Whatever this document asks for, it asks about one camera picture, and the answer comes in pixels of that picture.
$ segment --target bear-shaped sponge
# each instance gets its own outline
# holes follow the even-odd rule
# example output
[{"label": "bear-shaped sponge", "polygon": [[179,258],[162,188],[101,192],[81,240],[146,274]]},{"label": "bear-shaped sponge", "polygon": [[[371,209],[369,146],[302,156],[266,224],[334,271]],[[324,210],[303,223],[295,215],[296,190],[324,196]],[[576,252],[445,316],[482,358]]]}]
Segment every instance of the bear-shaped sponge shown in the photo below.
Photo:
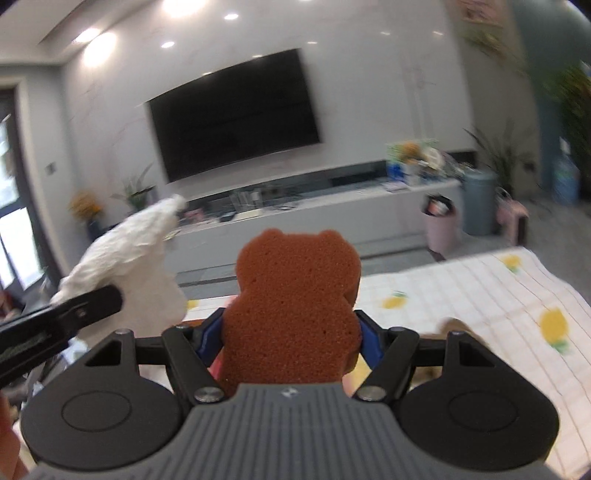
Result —
[{"label": "bear-shaped sponge", "polygon": [[244,246],[236,276],[241,293],[222,327],[227,395],[243,382],[338,382],[353,370],[361,262],[340,234],[267,230]]}]

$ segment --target wall-mounted tv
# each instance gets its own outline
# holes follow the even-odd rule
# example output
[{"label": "wall-mounted tv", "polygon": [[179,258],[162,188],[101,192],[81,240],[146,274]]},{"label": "wall-mounted tv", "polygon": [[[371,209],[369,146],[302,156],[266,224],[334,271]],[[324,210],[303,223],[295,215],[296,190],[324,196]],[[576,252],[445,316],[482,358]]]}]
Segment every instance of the wall-mounted tv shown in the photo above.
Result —
[{"label": "wall-mounted tv", "polygon": [[320,142],[298,50],[204,75],[150,110],[169,181]]}]

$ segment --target white tissue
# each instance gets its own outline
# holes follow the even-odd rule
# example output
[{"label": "white tissue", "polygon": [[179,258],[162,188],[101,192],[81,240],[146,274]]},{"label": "white tissue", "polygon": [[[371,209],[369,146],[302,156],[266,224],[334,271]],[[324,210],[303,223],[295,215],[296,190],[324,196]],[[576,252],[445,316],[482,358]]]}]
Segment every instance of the white tissue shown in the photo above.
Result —
[{"label": "white tissue", "polygon": [[90,347],[119,328],[133,330],[136,337],[158,336],[183,320],[187,299],[164,270],[164,237],[176,227],[176,213],[185,204],[175,195],[130,216],[97,239],[60,282],[52,304],[107,284],[123,295],[119,313],[79,333]]}]

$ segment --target human hand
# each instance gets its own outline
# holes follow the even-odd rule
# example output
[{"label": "human hand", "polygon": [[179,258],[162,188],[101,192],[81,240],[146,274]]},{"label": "human hand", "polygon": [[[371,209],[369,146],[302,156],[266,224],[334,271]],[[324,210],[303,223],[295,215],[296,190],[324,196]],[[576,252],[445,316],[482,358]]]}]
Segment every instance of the human hand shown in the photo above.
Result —
[{"label": "human hand", "polygon": [[27,469],[18,457],[20,449],[21,444],[12,431],[8,399],[0,394],[0,476],[18,480],[27,474]]}]

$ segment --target trash can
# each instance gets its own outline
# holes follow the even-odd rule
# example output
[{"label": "trash can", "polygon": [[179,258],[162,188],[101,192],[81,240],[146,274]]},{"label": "trash can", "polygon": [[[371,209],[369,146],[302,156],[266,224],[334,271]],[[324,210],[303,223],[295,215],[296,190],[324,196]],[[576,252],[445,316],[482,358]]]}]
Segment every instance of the trash can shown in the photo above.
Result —
[{"label": "trash can", "polygon": [[[437,204],[444,204],[444,214],[441,214]],[[429,250],[443,254],[450,251],[457,242],[457,213],[450,199],[440,195],[429,195],[423,209]]]},{"label": "trash can", "polygon": [[491,170],[464,174],[464,225],[468,235],[492,235],[496,226],[497,175]]}]

